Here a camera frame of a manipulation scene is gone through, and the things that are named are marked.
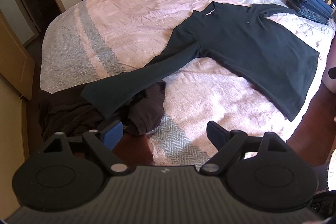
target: red-brown floor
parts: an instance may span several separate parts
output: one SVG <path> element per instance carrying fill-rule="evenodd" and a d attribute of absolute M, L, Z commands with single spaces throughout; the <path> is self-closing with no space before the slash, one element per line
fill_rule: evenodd
<path fill-rule="evenodd" d="M 287 143 L 312 166 L 326 162 L 336 135 L 336 95 L 322 83 Z"/>

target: wooden floor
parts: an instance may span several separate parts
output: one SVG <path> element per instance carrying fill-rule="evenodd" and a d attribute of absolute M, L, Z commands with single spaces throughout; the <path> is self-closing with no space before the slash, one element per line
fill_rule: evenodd
<path fill-rule="evenodd" d="M 33 98 L 27 104 L 27 126 L 29 151 L 33 153 L 42 143 L 41 129 L 38 125 L 38 100 L 40 88 L 40 66 L 42 58 L 43 34 L 29 44 L 26 49 L 36 61 Z M 336 135 L 336 95 L 324 84 L 311 100 L 307 113 L 287 143 L 312 166 L 322 165 L 328 158 Z"/>

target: stack of pillows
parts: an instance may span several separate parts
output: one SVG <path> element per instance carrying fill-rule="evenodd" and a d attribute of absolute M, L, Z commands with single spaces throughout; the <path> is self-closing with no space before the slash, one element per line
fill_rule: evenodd
<path fill-rule="evenodd" d="M 312 21 L 328 25 L 336 10 L 336 0 L 288 0 L 289 8 Z"/>

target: pink bedspread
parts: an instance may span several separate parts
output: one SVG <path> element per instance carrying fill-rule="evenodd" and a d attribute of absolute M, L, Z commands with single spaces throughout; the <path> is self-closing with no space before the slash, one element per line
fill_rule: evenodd
<path fill-rule="evenodd" d="M 165 48 L 174 27 L 211 1 L 251 5 L 285 0 L 86 0 L 57 17 L 43 42 L 41 88 L 49 92 L 143 67 Z M 155 164 L 200 166 L 217 150 L 206 136 L 208 121 L 227 130 L 288 139 L 317 92 L 335 23 L 321 25 L 296 15 L 271 20 L 320 52 L 306 102 L 293 122 L 244 78 L 210 58 L 198 58 L 166 77 L 165 116 L 149 133 Z"/>

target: door frame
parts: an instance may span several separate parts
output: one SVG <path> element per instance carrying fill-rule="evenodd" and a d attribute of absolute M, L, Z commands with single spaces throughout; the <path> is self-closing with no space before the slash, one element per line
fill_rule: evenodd
<path fill-rule="evenodd" d="M 27 21 L 29 27 L 31 28 L 31 30 L 33 31 L 34 35 L 27 40 L 23 46 L 25 47 L 26 45 L 28 45 L 31 41 L 33 41 L 36 37 L 39 36 L 39 32 L 38 29 L 36 28 L 36 25 L 32 19 L 32 17 L 29 15 L 28 10 L 26 9 L 24 3 L 22 2 L 22 0 L 15 0 L 17 6 L 19 7 L 23 17 L 25 18 L 25 20 Z"/>

